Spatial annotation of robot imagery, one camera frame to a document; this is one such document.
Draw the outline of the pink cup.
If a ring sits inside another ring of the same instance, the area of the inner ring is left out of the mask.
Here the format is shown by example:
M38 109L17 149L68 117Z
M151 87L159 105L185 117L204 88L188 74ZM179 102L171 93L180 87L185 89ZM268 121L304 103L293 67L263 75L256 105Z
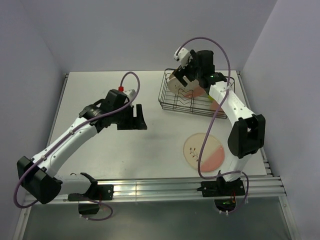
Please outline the pink cup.
M220 104L218 102L216 102L215 100L212 101L212 103L210 104L209 109L211 111L219 111L219 112L224 112L223 108L220 106Z

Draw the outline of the yellow cream plate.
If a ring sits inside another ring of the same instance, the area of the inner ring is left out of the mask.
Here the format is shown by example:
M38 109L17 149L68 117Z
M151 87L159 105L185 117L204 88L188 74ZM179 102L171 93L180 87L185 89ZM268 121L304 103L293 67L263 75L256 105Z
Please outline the yellow cream plate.
M175 69L169 76L169 79L172 79L172 78L179 78L181 76L181 71L177 68Z

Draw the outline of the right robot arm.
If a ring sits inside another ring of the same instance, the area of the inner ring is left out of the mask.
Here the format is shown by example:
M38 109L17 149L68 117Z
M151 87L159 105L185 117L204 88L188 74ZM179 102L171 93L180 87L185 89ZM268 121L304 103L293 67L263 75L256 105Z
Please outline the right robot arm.
M222 168L223 177L216 183L217 191L229 194L234 183L251 156L264 146L266 119L251 111L235 94L229 79L215 70L214 53L211 50L187 50L182 48L174 54L179 67L173 72L177 80L186 87L193 81L218 103L231 124L227 146L231 153L227 167Z

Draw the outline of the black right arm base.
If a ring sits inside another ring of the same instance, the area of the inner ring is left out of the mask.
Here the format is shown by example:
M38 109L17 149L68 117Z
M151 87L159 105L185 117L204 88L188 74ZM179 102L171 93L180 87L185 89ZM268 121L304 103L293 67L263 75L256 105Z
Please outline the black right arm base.
M196 190L201 192L204 198L244 196L246 193L242 180L232 182L202 181Z

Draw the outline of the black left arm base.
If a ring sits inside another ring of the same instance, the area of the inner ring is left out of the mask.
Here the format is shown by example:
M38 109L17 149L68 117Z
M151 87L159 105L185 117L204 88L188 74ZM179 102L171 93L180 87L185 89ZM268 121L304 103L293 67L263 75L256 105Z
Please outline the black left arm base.
M75 201L111 201L114 194L113 184L98 184L84 194L72 193L69 194L67 200L70 202Z

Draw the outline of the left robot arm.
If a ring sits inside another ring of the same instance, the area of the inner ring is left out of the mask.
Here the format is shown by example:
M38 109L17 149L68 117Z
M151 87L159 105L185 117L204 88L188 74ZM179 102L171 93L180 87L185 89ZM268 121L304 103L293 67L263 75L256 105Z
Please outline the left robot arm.
M37 202L47 204L58 195L77 199L94 199L98 181L82 172L61 177L63 164L88 140L114 124L118 130L147 130L142 105L133 105L135 90L111 89L105 98L87 105L72 125L51 145L31 159L23 156L17 162L19 185Z

